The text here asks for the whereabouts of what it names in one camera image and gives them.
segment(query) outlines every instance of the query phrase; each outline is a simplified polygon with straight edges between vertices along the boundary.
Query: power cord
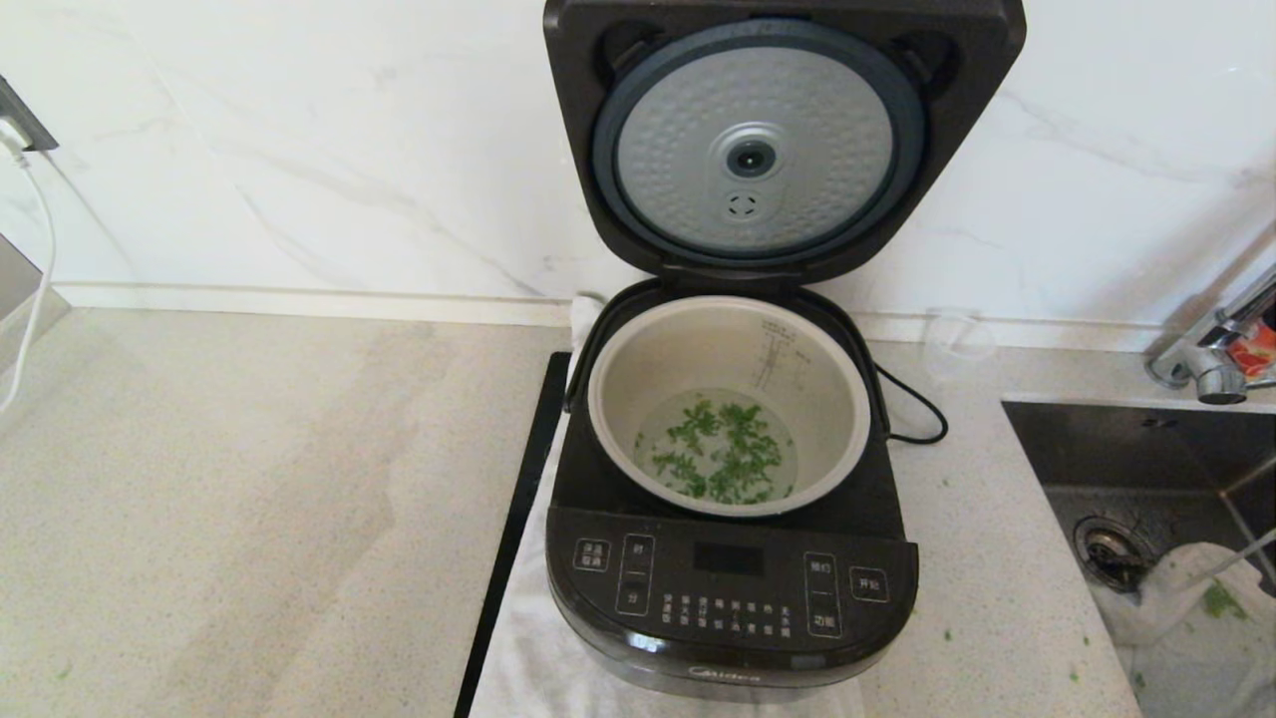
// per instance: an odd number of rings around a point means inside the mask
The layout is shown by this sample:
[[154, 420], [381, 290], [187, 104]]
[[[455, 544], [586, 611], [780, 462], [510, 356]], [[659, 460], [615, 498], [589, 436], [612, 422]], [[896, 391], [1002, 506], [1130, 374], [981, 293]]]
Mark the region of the power cord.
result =
[[22, 374], [27, 365], [27, 352], [31, 349], [31, 342], [36, 338], [36, 324], [40, 321], [40, 310], [43, 307], [45, 295], [48, 293], [48, 283], [54, 277], [54, 263], [57, 260], [57, 235], [54, 230], [54, 214], [48, 210], [48, 201], [45, 199], [45, 193], [40, 189], [40, 182], [31, 173], [31, 165], [23, 154], [26, 148], [31, 145], [31, 139], [9, 116], [0, 116], [0, 144], [9, 150], [14, 165], [27, 177], [27, 184], [31, 185], [31, 191], [36, 195], [36, 201], [40, 204], [40, 210], [43, 214], [45, 231], [48, 233], [48, 261], [45, 264], [45, 272], [40, 277], [40, 286], [36, 287], [36, 300], [31, 304], [31, 315], [27, 318], [27, 329], [22, 334], [22, 343], [18, 344], [18, 361], [13, 366], [13, 383], [9, 385], [9, 394], [0, 403], [0, 414], [4, 414], [18, 398], [18, 390], [22, 388]]
[[921, 394], [917, 390], [915, 390], [911, 386], [909, 386], [909, 385], [901, 383], [900, 380], [894, 379], [894, 376], [892, 376], [891, 372], [887, 372], [886, 370], [882, 369], [882, 365], [874, 365], [874, 366], [877, 367], [879, 375], [882, 375], [883, 377], [891, 380], [891, 384], [893, 384], [894, 386], [902, 389], [909, 397], [911, 397], [911, 398], [916, 399], [917, 402], [920, 402], [923, 407], [925, 407], [926, 409], [930, 409], [930, 413], [934, 414], [937, 420], [939, 420], [939, 434], [937, 434], [935, 436], [925, 437], [925, 439], [917, 439], [917, 437], [903, 436], [903, 435], [894, 435], [893, 434], [893, 435], [888, 435], [887, 439], [893, 439], [893, 440], [897, 440], [897, 441], [902, 441], [905, 444], [920, 444], [920, 445], [939, 444], [940, 441], [943, 441], [944, 437], [948, 436], [948, 418], [944, 417], [944, 413], [940, 412], [939, 408], [935, 407], [929, 399], [926, 399], [925, 397], [921, 397]]

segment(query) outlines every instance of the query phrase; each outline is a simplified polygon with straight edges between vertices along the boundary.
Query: speckled countertop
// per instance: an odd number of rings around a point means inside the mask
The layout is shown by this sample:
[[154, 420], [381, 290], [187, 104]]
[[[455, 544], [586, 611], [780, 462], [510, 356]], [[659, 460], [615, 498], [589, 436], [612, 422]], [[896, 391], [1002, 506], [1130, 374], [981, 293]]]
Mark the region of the speckled countertop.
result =
[[[0, 418], [0, 717], [449, 715], [565, 329], [73, 311]], [[869, 715], [1138, 715], [1005, 398], [1192, 409], [1002, 349], [892, 445], [916, 615]], [[1272, 412], [1276, 393], [1243, 411]], [[888, 392], [896, 429], [921, 417]], [[512, 707], [510, 714], [517, 714]]]

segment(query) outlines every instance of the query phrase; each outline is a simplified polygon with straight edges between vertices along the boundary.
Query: sink drain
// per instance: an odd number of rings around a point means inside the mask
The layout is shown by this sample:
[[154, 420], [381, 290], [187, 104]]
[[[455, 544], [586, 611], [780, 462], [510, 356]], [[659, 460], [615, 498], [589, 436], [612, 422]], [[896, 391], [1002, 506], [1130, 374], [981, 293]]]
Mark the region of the sink drain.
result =
[[1078, 522], [1072, 541], [1086, 571], [1120, 593], [1137, 590], [1156, 564], [1147, 542], [1131, 528], [1102, 517]]

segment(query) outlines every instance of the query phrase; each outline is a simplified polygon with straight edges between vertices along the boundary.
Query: control panel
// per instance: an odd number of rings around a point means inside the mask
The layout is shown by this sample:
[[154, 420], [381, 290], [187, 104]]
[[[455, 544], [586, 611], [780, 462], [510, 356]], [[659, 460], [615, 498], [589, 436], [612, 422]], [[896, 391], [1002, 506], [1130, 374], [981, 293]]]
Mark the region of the control panel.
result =
[[572, 589], [653, 636], [832, 649], [872, 638], [916, 590], [907, 542], [556, 511], [547, 538], [574, 550]]

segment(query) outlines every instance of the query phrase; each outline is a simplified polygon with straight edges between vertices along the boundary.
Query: faucet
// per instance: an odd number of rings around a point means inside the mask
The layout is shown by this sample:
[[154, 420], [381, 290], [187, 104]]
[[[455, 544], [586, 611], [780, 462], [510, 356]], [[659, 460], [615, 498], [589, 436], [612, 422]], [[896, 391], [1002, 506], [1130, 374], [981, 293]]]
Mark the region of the faucet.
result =
[[1202, 316], [1169, 348], [1154, 356], [1146, 365], [1148, 376], [1170, 389], [1183, 389], [1194, 379], [1197, 399], [1203, 404], [1240, 404], [1248, 390], [1276, 386], [1276, 379], [1247, 384], [1244, 372], [1228, 353], [1228, 346], [1248, 335], [1273, 302], [1276, 267], [1263, 272], [1231, 304]]

